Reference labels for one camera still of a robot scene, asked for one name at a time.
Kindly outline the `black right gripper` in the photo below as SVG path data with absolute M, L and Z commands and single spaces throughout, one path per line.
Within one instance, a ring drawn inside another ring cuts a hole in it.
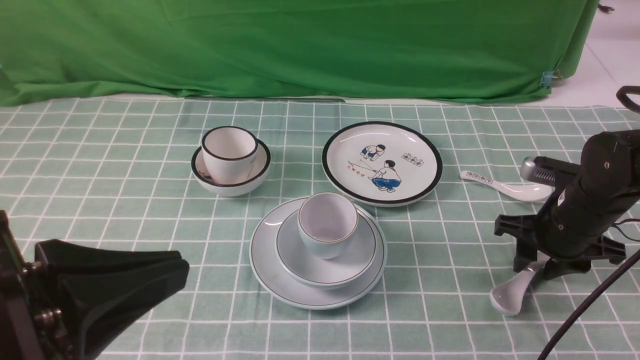
M 494 234 L 515 239 L 512 269 L 523 271 L 542 262 L 542 278 L 553 280 L 570 274 L 585 274 L 594 261 L 619 265 L 627 258 L 626 246 L 605 232 L 627 211 L 625 205 L 594 209 L 547 200 L 537 214 L 498 215 Z

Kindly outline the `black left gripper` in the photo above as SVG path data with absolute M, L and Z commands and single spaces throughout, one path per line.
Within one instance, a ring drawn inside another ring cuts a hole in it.
M 69 360 L 95 360 L 127 328 L 185 288 L 190 265 L 177 250 L 123 251 L 59 239 L 39 242 L 46 294 L 70 337 Z

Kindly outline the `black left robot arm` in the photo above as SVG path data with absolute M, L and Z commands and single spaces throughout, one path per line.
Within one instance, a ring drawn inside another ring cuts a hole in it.
M 179 251 L 120 251 L 59 239 L 23 258 L 0 213 L 3 360 L 95 360 L 144 314 L 186 285 Z

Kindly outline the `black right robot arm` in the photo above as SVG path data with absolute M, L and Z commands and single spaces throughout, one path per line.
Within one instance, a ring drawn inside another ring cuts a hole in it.
M 522 179 L 552 187 L 552 194 L 536 214 L 501 214 L 494 234 L 516 240 L 513 270 L 523 271 L 548 256 L 544 280 L 590 271 L 592 261 L 619 265 L 626 246 L 606 237 L 615 221 L 640 198 L 640 132 L 604 131 L 584 144 L 580 162 L 546 156 L 526 157 Z

